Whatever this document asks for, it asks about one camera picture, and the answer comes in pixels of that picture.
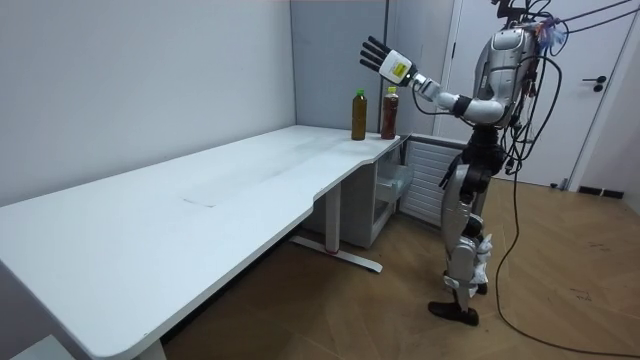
desk leg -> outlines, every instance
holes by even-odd
[[[329,256],[362,266],[369,271],[380,273],[382,272],[382,265],[377,262],[340,250],[340,188],[340,184],[338,183],[325,195],[327,212],[325,214],[326,229],[324,246],[301,236],[294,236],[291,241]]]
[[[138,355],[135,360],[167,360],[167,357],[164,356],[162,344],[160,340],[158,340],[149,346],[147,350],[143,351],[142,354]]]

plastic bottle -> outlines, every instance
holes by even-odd
[[[398,114],[398,95],[396,87],[390,86],[388,94],[382,102],[383,120],[380,136],[385,140],[393,140],[396,137],[396,114]]]
[[[353,111],[351,113],[351,139],[364,140],[367,128],[367,98],[364,97],[364,89],[358,89],[353,98]]]

humanoid robot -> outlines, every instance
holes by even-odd
[[[475,292],[487,292],[484,266],[491,245],[490,235],[483,234],[482,218],[471,208],[505,163],[498,131],[517,123],[516,101],[534,91],[538,66],[535,33],[522,23],[521,13],[504,5],[503,1],[498,16],[507,17],[507,25],[491,37],[480,55],[473,97],[444,91],[436,81],[420,74],[409,59],[373,37],[363,43],[366,51],[360,53],[364,57],[361,64],[473,126],[466,149],[450,165],[440,184],[445,188],[441,206],[447,260],[444,282],[452,289],[454,301],[429,303],[434,315],[472,326],[478,325],[479,318],[469,307],[469,300]]]

white door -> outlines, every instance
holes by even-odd
[[[478,57],[490,37],[503,25],[504,19],[496,18],[497,7],[489,1],[461,0],[455,54],[451,60],[448,91],[471,95],[474,72]],[[554,0],[545,9],[559,18],[568,18],[589,10],[612,4],[618,0]],[[634,0],[584,18],[570,21],[571,29],[595,24],[625,12],[634,10],[640,1]],[[552,58],[563,73],[562,89],[555,111],[540,136],[531,157],[524,163],[518,179],[532,184],[546,185],[562,183],[569,179],[595,118],[605,91],[595,92],[593,79],[606,76],[605,89],[611,77],[626,36],[633,22],[633,15],[597,28],[571,34],[566,48]],[[551,65],[547,71],[533,120],[533,129],[538,131],[555,94],[557,74]],[[434,135],[467,141],[471,129],[455,118],[438,116]],[[498,177],[506,178],[504,173]]]

door handle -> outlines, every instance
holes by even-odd
[[[602,75],[602,76],[598,76],[595,79],[582,79],[582,81],[595,81],[598,84],[604,84],[604,82],[607,81],[607,77]]]

